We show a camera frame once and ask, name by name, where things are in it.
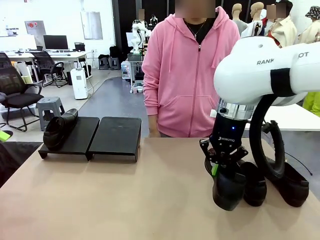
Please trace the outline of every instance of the brown tabletop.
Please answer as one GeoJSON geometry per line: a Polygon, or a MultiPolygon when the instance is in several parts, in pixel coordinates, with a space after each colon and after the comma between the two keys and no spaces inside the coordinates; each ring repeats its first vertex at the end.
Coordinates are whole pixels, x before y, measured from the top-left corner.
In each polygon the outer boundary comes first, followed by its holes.
{"type": "MultiPolygon", "coordinates": [[[[248,139],[243,145],[250,149],[248,139]]],[[[0,189],[0,239],[320,238],[320,203],[311,192],[294,208],[268,182],[261,207],[242,201],[228,212],[213,202],[212,186],[198,139],[146,138],[137,164],[54,154],[42,160],[35,152],[0,189]]]]}

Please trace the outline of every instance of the black shirt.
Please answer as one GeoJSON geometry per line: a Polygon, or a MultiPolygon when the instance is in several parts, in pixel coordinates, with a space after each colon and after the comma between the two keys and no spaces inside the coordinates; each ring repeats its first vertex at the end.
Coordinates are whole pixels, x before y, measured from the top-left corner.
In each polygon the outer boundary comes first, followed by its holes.
{"type": "Polygon", "coordinates": [[[202,41],[205,39],[205,37],[213,27],[215,20],[215,18],[207,18],[205,23],[201,24],[190,24],[184,20],[184,23],[193,36],[196,34],[195,40],[198,42],[199,45],[201,45],[202,41]]]}

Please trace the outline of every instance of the beige coat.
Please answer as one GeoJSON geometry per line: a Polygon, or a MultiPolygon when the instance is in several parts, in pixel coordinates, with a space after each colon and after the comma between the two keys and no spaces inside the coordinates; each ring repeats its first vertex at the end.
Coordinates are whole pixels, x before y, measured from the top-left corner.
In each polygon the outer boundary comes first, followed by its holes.
{"type": "Polygon", "coordinates": [[[314,21],[298,38],[299,44],[312,44],[316,40],[316,34],[320,32],[320,20],[314,21]]]}
{"type": "Polygon", "coordinates": [[[297,28],[290,16],[282,21],[275,22],[270,29],[271,35],[279,41],[282,47],[294,44],[297,37],[297,28]]]}

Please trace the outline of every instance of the gray plastic stool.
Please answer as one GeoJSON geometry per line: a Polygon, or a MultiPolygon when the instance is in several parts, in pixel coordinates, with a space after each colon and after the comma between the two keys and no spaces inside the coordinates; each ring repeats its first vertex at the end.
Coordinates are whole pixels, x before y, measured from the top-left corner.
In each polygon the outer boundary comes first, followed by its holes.
{"type": "Polygon", "coordinates": [[[41,131],[43,132],[46,130],[48,123],[53,117],[59,117],[65,113],[64,106],[57,96],[41,98],[36,103],[36,107],[39,111],[40,126],[41,131]]]}
{"type": "Polygon", "coordinates": [[[119,58],[110,57],[110,70],[120,70],[121,66],[119,63],[119,58]]]}
{"type": "Polygon", "coordinates": [[[109,62],[108,58],[100,58],[99,59],[99,70],[109,70],[109,62]]]}

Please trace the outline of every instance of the necklace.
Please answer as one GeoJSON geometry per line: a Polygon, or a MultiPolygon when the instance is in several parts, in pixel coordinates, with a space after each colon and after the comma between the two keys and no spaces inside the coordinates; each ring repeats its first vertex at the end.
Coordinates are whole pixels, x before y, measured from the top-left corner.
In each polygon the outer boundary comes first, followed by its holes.
{"type": "Polygon", "coordinates": [[[202,29],[202,27],[205,25],[207,20],[204,21],[204,23],[202,23],[201,27],[199,28],[199,30],[194,33],[194,31],[192,31],[191,27],[189,26],[189,23],[188,22],[185,22],[186,23],[186,26],[188,27],[188,29],[192,32],[192,34],[194,35],[194,38],[197,40],[197,34],[200,32],[200,30],[202,29]]]}

